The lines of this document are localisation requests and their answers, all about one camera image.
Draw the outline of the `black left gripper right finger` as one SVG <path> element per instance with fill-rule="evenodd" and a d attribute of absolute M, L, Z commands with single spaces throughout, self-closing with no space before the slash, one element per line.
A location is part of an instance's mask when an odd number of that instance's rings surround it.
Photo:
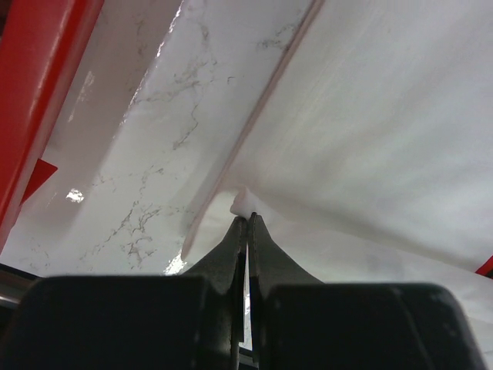
<path fill-rule="evenodd" d="M 253 360 L 268 368 L 267 299 L 281 285 L 314 285 L 322 281 L 305 271 L 273 240 L 263 218 L 253 212 L 247 225 L 250 318 Z"/>

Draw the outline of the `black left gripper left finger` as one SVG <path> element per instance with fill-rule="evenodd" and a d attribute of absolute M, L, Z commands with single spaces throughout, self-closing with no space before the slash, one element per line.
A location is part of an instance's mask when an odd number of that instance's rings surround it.
<path fill-rule="evenodd" d="M 223 239 L 185 275 L 204 283 L 193 369 L 237 369 L 244 340 L 247 221 L 235 217 Z"/>

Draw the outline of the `white t-shirt red print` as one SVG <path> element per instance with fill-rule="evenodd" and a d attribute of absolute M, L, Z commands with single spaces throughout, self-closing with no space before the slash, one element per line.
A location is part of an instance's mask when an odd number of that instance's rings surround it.
<path fill-rule="evenodd" d="M 194 221 L 235 215 L 323 281 L 418 281 L 461 303 L 492 363 L 492 3 L 325 1 Z"/>

